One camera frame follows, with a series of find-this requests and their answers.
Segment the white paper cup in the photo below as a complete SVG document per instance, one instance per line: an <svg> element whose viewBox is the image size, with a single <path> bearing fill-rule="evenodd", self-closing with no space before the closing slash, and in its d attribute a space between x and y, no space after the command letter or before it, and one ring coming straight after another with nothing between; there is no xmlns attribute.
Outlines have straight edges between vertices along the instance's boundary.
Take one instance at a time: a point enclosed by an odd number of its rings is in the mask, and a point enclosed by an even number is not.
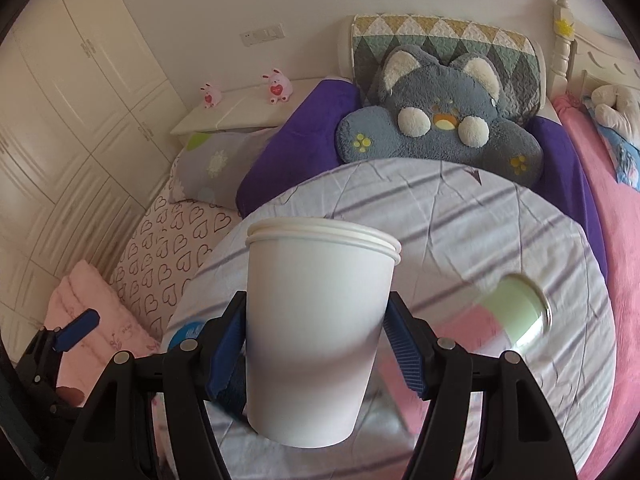
<svg viewBox="0 0 640 480"><path fill-rule="evenodd" d="M354 430L401 244L345 221L273 218L247 230L247 418L292 448Z"/></svg>

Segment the blue black tin can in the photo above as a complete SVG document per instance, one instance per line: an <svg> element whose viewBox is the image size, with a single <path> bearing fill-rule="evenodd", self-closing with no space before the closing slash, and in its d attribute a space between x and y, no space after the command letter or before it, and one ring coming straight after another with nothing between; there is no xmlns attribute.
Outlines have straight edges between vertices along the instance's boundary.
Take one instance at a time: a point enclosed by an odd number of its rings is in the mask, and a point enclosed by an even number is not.
<svg viewBox="0 0 640 480"><path fill-rule="evenodd" d="M192 321L181 326L171 337L167 350L178 347L186 339L196 339L201 333L205 323L202 321Z"/></svg>

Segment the pink green cookie jar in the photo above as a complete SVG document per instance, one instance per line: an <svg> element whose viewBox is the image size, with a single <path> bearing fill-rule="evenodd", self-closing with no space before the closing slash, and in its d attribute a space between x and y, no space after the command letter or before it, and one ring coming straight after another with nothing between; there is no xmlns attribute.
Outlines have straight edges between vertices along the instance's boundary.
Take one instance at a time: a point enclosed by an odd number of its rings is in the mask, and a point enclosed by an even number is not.
<svg viewBox="0 0 640 480"><path fill-rule="evenodd" d="M496 358L506 350L521 353L530 348L550 330L551 320L551 309L541 289L523 274L508 274L491 292L436 322L433 330L469 352ZM409 391L392 350L378 354L376 368L405 427L410 434L418 434L427 403Z"/></svg>

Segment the heart pattern bed sheet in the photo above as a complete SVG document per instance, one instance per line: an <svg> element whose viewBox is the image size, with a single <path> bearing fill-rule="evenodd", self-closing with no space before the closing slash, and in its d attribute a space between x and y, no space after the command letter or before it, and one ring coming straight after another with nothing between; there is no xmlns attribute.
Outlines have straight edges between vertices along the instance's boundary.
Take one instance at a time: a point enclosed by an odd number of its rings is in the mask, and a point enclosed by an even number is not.
<svg viewBox="0 0 640 480"><path fill-rule="evenodd" d="M169 178L132 232L110 277L120 302L156 340L213 249L240 214L196 200L173 203Z"/></svg>

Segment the grey flower pillow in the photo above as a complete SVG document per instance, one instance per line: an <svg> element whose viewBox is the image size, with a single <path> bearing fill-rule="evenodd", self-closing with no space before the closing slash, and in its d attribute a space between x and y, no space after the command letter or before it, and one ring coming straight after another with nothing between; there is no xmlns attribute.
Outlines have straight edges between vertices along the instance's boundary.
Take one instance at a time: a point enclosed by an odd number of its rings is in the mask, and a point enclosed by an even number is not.
<svg viewBox="0 0 640 480"><path fill-rule="evenodd" d="M168 200L234 209L241 182L279 130L193 133L172 166Z"/></svg>

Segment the pink bed blanket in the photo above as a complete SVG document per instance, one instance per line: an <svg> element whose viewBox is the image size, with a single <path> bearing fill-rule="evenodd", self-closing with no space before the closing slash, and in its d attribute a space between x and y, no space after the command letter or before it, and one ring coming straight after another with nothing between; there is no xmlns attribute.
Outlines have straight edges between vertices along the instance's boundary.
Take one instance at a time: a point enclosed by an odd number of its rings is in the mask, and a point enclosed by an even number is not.
<svg viewBox="0 0 640 480"><path fill-rule="evenodd" d="M588 178L604 236L616 335L616 372L608 414L579 477L605 470L639 415L639 192L617 182L608 149L584 104L558 96L553 107Z"/></svg>

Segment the pink bunny figurine left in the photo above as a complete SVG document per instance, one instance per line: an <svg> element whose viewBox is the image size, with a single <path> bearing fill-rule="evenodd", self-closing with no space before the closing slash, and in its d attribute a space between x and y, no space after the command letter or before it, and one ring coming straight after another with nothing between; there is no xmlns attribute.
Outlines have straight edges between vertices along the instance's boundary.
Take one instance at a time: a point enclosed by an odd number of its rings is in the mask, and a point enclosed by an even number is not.
<svg viewBox="0 0 640 480"><path fill-rule="evenodd" d="M200 88L203 95L203 105L205 108L216 107L222 101L222 92L209 82Z"/></svg>

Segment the pink bunny figurine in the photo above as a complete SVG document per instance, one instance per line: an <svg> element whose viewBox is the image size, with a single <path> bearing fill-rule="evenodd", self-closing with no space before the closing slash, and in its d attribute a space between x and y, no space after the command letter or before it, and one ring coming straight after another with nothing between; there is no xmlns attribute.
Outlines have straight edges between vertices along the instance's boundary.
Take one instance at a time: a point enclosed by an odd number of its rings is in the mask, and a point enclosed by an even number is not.
<svg viewBox="0 0 640 480"><path fill-rule="evenodd" d="M205 108L216 107L222 101L222 92L209 82L200 88L203 95L203 105Z"/></svg>
<svg viewBox="0 0 640 480"><path fill-rule="evenodd" d="M271 104L288 102L293 94L293 84L284 73L274 68L269 74L263 74L262 78L267 83Z"/></svg>

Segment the white bedside shelf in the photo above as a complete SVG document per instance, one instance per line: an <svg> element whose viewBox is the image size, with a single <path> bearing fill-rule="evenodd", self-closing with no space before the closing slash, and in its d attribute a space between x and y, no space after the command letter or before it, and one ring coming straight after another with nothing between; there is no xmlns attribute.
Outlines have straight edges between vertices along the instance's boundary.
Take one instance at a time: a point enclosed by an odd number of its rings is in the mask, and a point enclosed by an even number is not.
<svg viewBox="0 0 640 480"><path fill-rule="evenodd" d="M246 128L270 128L284 124L320 82L316 79L293 81L294 92L288 102L271 104L266 86L247 87L224 94L215 107L194 107L170 132L184 136L194 132L213 132Z"/></svg>

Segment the blue floral pillow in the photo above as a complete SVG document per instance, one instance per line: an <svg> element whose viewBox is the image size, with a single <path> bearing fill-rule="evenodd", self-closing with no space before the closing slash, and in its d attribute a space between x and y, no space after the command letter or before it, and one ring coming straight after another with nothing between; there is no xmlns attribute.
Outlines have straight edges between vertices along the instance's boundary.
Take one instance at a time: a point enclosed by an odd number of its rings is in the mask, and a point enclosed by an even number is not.
<svg viewBox="0 0 640 480"><path fill-rule="evenodd" d="M588 110L593 125L610 156L616 181L639 191L639 151L613 129L597 122L594 105L589 96L582 99L582 104Z"/></svg>

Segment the grey cat plush cushion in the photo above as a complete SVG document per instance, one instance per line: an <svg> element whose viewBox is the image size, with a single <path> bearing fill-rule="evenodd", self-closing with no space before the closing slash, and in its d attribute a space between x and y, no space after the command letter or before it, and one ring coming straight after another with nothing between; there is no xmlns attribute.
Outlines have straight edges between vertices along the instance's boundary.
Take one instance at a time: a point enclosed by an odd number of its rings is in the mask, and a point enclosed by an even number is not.
<svg viewBox="0 0 640 480"><path fill-rule="evenodd" d="M455 162L532 188L544 152L504 117L502 97L486 56L465 53L442 64L417 46L400 46L383 65L378 104L355 110L337 126L337 154L345 164L397 157Z"/></svg>

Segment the pink bunny figurine right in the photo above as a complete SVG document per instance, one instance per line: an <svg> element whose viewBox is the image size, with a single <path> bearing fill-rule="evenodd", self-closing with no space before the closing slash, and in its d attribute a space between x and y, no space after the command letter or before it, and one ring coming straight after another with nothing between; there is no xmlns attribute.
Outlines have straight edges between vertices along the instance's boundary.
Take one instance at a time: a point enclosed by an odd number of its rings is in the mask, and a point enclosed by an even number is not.
<svg viewBox="0 0 640 480"><path fill-rule="evenodd" d="M288 102L293 94L293 84L284 73L274 68L269 74L263 74L262 78L267 83L271 104Z"/></svg>

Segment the white plush toy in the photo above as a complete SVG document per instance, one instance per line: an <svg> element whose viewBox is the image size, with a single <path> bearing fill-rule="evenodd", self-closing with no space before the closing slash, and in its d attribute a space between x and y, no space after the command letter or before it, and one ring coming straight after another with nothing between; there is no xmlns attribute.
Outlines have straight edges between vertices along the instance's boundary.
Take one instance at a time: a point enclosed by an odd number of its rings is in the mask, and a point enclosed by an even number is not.
<svg viewBox="0 0 640 480"><path fill-rule="evenodd" d="M640 92L620 84L604 84L591 92L594 116L636 148L640 145Z"/></svg>

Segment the cream wooden headboard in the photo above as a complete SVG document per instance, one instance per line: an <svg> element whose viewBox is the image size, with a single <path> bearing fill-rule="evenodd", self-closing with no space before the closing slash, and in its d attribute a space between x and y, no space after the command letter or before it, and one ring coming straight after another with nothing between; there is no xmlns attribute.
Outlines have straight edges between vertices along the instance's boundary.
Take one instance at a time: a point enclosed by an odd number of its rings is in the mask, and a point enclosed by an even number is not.
<svg viewBox="0 0 640 480"><path fill-rule="evenodd" d="M547 66L547 96L590 96L604 84L639 88L639 60L634 49L596 32L574 18L570 0L556 0L552 28L554 47Z"/></svg>

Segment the quilted triangle pattern cushion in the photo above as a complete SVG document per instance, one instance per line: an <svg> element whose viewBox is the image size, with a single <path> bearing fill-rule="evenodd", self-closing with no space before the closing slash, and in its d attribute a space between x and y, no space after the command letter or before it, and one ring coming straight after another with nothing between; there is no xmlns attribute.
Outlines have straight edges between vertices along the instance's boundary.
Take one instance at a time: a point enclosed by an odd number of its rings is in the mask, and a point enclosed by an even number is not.
<svg viewBox="0 0 640 480"><path fill-rule="evenodd" d="M419 14L356 15L349 32L352 80L364 106L378 104L386 56L400 46L417 46L442 64L465 53L486 56L503 88L500 110L512 122L524 126L542 107L544 58L519 32Z"/></svg>

